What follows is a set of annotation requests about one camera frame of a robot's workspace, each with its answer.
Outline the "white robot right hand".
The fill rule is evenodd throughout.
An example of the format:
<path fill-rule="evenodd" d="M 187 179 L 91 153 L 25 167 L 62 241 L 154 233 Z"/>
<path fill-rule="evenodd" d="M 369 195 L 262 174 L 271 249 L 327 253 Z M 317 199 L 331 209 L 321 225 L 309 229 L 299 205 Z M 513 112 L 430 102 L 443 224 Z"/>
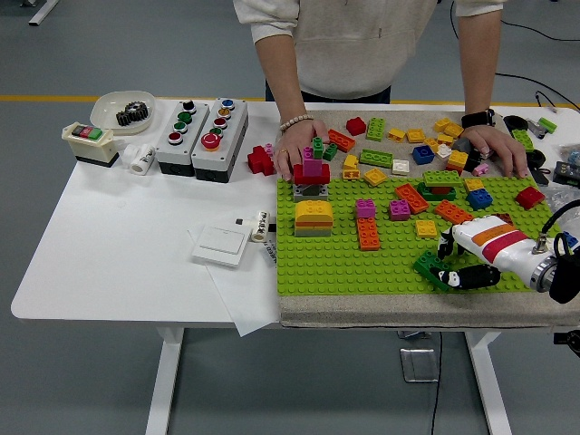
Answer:
<path fill-rule="evenodd" d="M 454 247 L 460 254 L 469 251 L 481 263 L 457 270 L 431 267 L 430 272 L 450 287 L 476 289 L 496 285 L 505 271 L 515 273 L 525 285 L 540 293 L 552 285 L 555 255 L 546 247 L 538 248 L 534 239 L 500 217 L 479 217 L 444 231 L 438 258 L 450 255 Z"/>

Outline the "person's left hand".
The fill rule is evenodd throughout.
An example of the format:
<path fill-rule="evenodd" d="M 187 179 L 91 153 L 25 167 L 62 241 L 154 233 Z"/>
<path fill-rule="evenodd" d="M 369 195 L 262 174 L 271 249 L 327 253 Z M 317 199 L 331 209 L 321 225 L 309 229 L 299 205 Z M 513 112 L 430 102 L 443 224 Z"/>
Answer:
<path fill-rule="evenodd" d="M 467 138 L 480 153 L 493 151 L 499 158 L 503 173 L 507 177 L 528 176 L 527 154 L 524 146 L 495 127 L 477 125 L 466 128 L 462 137 Z"/>

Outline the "person's right hand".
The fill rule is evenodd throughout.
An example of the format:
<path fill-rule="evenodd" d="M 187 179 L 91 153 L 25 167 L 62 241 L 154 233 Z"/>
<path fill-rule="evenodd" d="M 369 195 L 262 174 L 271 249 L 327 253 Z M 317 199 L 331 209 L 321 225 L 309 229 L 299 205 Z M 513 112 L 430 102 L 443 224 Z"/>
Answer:
<path fill-rule="evenodd" d="M 303 150 L 318 137 L 329 142 L 328 129 L 321 120 L 299 115 L 290 120 L 282 120 L 281 136 L 276 146 L 273 162 L 275 170 L 285 181 L 293 178 L 293 168 L 303 162 Z"/>

